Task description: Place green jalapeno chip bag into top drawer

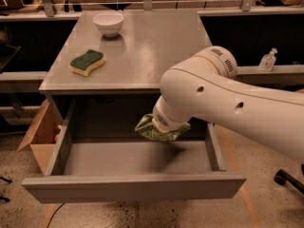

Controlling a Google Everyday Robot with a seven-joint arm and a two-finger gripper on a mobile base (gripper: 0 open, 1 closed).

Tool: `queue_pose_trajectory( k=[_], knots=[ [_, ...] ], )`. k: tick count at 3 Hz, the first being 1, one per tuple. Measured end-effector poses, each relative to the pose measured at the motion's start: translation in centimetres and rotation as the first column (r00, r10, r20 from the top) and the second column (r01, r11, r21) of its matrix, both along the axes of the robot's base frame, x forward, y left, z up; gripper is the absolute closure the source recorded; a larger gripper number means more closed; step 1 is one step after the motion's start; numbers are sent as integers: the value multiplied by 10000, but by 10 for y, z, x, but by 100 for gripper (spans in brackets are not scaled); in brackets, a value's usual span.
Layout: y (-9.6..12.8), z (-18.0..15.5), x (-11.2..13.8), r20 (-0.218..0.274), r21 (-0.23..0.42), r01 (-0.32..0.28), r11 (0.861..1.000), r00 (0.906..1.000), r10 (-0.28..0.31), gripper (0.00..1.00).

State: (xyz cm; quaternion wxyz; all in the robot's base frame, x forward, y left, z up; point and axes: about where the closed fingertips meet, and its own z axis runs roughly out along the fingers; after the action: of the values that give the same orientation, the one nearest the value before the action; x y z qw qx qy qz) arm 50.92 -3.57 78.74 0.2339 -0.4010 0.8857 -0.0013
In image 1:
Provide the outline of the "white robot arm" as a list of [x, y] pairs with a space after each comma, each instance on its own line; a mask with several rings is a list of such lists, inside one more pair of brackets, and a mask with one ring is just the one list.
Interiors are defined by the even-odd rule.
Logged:
[[162, 133], [191, 118], [224, 126], [304, 162], [304, 94], [246, 85], [223, 47], [207, 47], [161, 77], [153, 125]]

